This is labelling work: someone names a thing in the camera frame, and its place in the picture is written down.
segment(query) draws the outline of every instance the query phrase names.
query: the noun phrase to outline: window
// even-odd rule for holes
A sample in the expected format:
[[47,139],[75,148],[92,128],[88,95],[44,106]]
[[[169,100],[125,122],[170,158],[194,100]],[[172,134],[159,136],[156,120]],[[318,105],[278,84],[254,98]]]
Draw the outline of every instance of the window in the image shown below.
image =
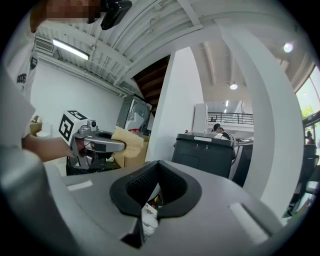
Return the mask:
[[[319,77],[316,77],[315,81],[317,82],[317,87],[320,92],[320,74]],[[316,91],[315,81],[308,78],[296,93],[301,109],[302,119],[320,111],[320,99],[318,92]]]
[[310,79],[314,84],[315,90],[318,95],[320,95],[320,71],[316,66],[310,75]]
[[320,121],[314,124],[314,143],[316,145],[316,154],[320,156]]

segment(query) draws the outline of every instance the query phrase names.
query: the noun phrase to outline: white wall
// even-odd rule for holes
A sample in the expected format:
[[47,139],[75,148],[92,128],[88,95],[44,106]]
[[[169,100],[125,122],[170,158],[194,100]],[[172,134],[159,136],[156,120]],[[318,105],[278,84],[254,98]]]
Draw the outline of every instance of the white wall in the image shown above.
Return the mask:
[[171,54],[146,161],[171,161],[177,134],[192,130],[197,103],[204,103],[204,98],[196,61],[190,47],[187,47]]
[[95,119],[99,129],[113,132],[123,98],[98,86],[39,63],[31,90],[34,115],[52,125],[52,136],[58,137],[64,110],[76,110]]
[[244,104],[244,111],[245,111],[245,113],[246,113],[246,114],[252,114],[253,112],[252,112],[251,100],[245,100],[245,101],[243,102],[243,104]]

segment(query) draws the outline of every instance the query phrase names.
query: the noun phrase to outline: black camera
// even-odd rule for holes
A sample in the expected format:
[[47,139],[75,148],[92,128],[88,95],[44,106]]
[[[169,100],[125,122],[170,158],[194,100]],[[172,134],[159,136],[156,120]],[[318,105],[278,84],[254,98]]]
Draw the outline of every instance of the black camera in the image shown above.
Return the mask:
[[101,28],[102,30],[108,30],[120,23],[132,7],[132,2],[128,0],[101,0],[100,6],[100,13],[97,13],[95,18],[90,18],[88,23],[95,22],[101,17],[101,13],[105,13],[101,22]]

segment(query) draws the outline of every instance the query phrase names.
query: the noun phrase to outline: metal railing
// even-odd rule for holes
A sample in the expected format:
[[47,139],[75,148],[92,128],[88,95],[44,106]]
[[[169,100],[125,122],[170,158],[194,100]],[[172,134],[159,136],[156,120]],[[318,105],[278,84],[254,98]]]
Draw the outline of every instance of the metal railing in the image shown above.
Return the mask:
[[244,124],[253,125],[254,115],[253,114],[242,114],[242,113],[221,113],[221,112],[209,112],[208,113],[209,123],[232,123],[232,124]]

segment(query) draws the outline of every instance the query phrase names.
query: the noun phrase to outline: black trash bin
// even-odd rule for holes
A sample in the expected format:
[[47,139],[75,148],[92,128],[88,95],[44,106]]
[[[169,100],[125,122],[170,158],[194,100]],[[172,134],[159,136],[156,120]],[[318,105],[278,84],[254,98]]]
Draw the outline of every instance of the black trash bin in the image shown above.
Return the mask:
[[213,134],[178,134],[172,162],[228,178],[234,157],[233,142]]

